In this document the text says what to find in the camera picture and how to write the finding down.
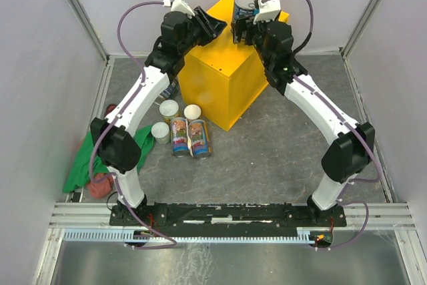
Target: metal frame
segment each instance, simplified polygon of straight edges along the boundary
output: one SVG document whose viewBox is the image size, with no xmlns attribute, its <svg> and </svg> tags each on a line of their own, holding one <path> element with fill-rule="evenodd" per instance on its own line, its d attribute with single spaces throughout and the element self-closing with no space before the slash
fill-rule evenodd
<svg viewBox="0 0 427 285">
<path fill-rule="evenodd" d="M 80 20 L 81 25 L 83 26 L 84 30 L 86 31 L 89 38 L 92 40 L 92 43 L 94 44 L 96 50 L 100 54 L 103 60 L 108 59 L 108 54 L 102 45 L 102 42 L 99 40 L 90 20 L 87 16 L 87 13 L 79 0 L 68 0 L 71 8 L 73 8 L 78 20 Z"/>
<path fill-rule="evenodd" d="M 414 222 L 410 215 L 407 204 L 385 203 L 368 204 L 370 209 L 370 219 L 366 230 L 393 230 L 399 243 L 400 252 L 405 263 L 406 271 L 411 284 L 427 284 L 427 261 L 424 257 Z M 366 211 L 363 205 L 355 204 L 344 208 L 347 219 L 347 227 L 336 228 L 336 230 L 359 230 L 362 226 Z M 101 234 L 122 233 L 129 234 L 133 230 L 144 230 L 139 226 L 117 227 L 109 225 L 110 211 L 104 203 L 56 203 L 52 218 L 49 223 L 49 232 L 42 250 L 37 272 L 33 284 L 50 284 L 55 264 L 59 255 L 59 249 L 66 232 L 93 232 Z M 298 228 L 298 232 L 303 235 L 306 232 L 327 230 L 327 228 Z M 215 239 L 182 239 L 182 242 L 215 242 Z M 270 243 L 292 243 L 300 240 L 266 239 L 254 240 L 255 242 Z M 252 240 L 225 240 L 225 242 L 253 242 Z"/>
<path fill-rule="evenodd" d="M 127 243 L 145 243 L 147 240 L 135 239 L 134 230 L 120 228 L 67 228 L 63 240 L 68 242 L 127 242 Z M 314 244 L 309 239 L 310 231 L 298 230 L 296 237 L 174 237 L 173 239 L 181 244 L 198 243 L 198 244 Z M 153 243 L 164 243 L 161 238 L 153 238 L 149 241 Z"/>
<path fill-rule="evenodd" d="M 358 112 L 360 117 L 362 118 L 361 120 L 363 122 L 365 121 L 371 122 L 368 112 L 366 110 L 365 104 L 363 102 L 362 96 L 360 95 L 358 85 L 354 78 L 352 66 L 350 65 L 350 62 L 346 57 L 343 57 L 343 60 L 344 60 L 344 67 L 346 68 L 346 71 L 347 71 L 348 79 L 350 80 L 350 85 L 352 86 L 352 91 L 353 91 L 354 99 L 356 100 Z M 381 163 L 381 168 L 383 173 L 381 185 L 382 185 L 382 189 L 384 190 L 384 195 L 386 197 L 386 200 L 387 202 L 397 202 L 398 199 L 396 197 L 396 194 L 394 193 L 392 181 L 388 176 L 386 162 L 384 161 L 384 156 L 381 152 L 377 137 L 375 137 L 374 155 L 380 160 L 380 163 Z"/>
<path fill-rule="evenodd" d="M 371 16 L 374 14 L 375 9 L 377 8 L 378 4 L 381 2 L 381 0 L 369 0 L 362 16 L 359 18 L 359 21 L 356 24 L 356 27 L 354 28 L 352 34 L 350 35 L 350 38 L 348 39 L 347 44 L 344 46 L 342 50 L 342 56 L 348 57 L 350 52 L 353 50 L 355 44 L 360 38 L 360 35 L 365 30 L 366 25 L 368 24 Z"/>
<path fill-rule="evenodd" d="M 98 92 L 95 98 L 95 103 L 93 104 L 91 117 L 87 124 L 87 130 L 89 130 L 90 122 L 93 118 L 102 116 L 105 97 L 107 96 L 109 80 L 111 79 L 111 74 L 113 73 L 114 61 L 115 59 L 110 57 L 108 59 L 108 62 L 106 63 L 105 68 L 103 69 L 101 81 L 99 82 Z"/>
<path fill-rule="evenodd" d="M 395 234 L 411 284 L 426 284 L 427 261 L 416 231 L 399 230 Z"/>
</svg>

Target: gray floor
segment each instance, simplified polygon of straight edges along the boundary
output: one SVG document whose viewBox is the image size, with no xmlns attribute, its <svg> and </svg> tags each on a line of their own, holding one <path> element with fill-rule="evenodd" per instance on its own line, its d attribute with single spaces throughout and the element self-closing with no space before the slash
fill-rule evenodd
<svg viewBox="0 0 427 285">
<path fill-rule="evenodd" d="M 352 237 L 335 232 L 337 242 Z M 308 245 L 179 244 L 130 250 L 109 242 L 63 242 L 52 284 L 409 285 L 393 231 L 365 232 L 345 249 Z"/>
<path fill-rule="evenodd" d="M 360 119 L 339 55 L 300 56 L 315 82 L 341 109 Z M 119 103 L 138 76 L 134 62 L 115 60 L 105 105 Z M 176 100 L 184 107 L 181 96 Z M 153 105 L 140 126 L 161 121 Z M 139 173 L 149 202 L 304 203 L 322 177 L 320 160 L 327 144 L 318 128 L 296 105 L 267 89 L 225 132 L 208 122 L 213 155 L 198 161 L 175 158 L 169 145 L 156 145 Z M 361 174 L 375 178 L 370 164 Z M 380 184 L 349 189 L 347 200 L 385 202 Z M 94 202 L 87 190 L 84 202 Z"/>
</svg>

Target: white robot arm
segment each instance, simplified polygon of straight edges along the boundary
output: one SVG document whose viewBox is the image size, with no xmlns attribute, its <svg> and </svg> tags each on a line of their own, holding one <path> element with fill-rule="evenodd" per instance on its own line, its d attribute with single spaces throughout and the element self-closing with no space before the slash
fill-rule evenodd
<svg viewBox="0 0 427 285">
<path fill-rule="evenodd" d="M 121 192 L 132 208 L 145 199 L 136 170 L 141 149 L 133 139 L 142 117 L 178 75 L 184 56 L 196 45 L 213 41 L 227 25 L 200 7 L 191 9 L 185 0 L 163 3 L 171 11 L 163 18 L 161 36 L 145 60 L 143 73 L 105 119 L 95 118 L 91 122 L 92 140 L 99 146 L 96 152 L 110 172 L 116 174 Z"/>
<path fill-rule="evenodd" d="M 322 158 L 325 174 L 318 189 L 308 199 L 308 205 L 320 217 L 334 210 L 344 186 L 371 161 L 375 131 L 369 123 L 358 124 L 339 109 L 296 60 L 295 54 L 304 48 L 312 35 L 312 4 L 310 0 L 306 1 L 310 8 L 310 32 L 294 50 L 291 27 L 278 21 L 279 0 L 256 0 L 258 13 L 237 19 L 233 39 L 255 47 L 268 83 L 307 114 L 330 146 Z"/>
</svg>

